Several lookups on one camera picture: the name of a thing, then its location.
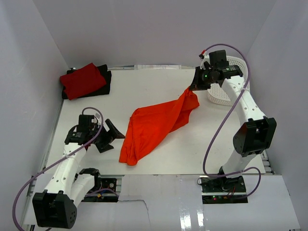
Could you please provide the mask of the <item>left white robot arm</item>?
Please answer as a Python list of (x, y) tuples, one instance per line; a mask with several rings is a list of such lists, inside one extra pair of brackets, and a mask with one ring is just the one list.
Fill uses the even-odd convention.
[(103, 188), (99, 170), (79, 170), (81, 160), (94, 144), (100, 153), (111, 150), (111, 142), (125, 136), (105, 121), (108, 130), (94, 115), (80, 115), (64, 141), (64, 160), (57, 164), (54, 175), (43, 190), (32, 198), (36, 222), (42, 228), (71, 229), (77, 218), (77, 207), (84, 197)]

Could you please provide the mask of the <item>orange t shirt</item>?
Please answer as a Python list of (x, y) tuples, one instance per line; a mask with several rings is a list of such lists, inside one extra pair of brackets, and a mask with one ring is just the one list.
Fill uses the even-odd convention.
[(136, 109), (129, 119), (119, 162), (135, 166), (169, 133), (188, 124), (190, 113), (199, 105), (197, 95), (186, 89), (176, 100)]

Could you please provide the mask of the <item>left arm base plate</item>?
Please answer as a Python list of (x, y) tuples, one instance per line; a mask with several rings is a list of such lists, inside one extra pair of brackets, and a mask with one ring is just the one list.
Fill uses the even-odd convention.
[(116, 203), (118, 202), (119, 194), (116, 192), (116, 178), (97, 178), (97, 183), (88, 192), (90, 196), (86, 196), (82, 202), (97, 202), (97, 203)]

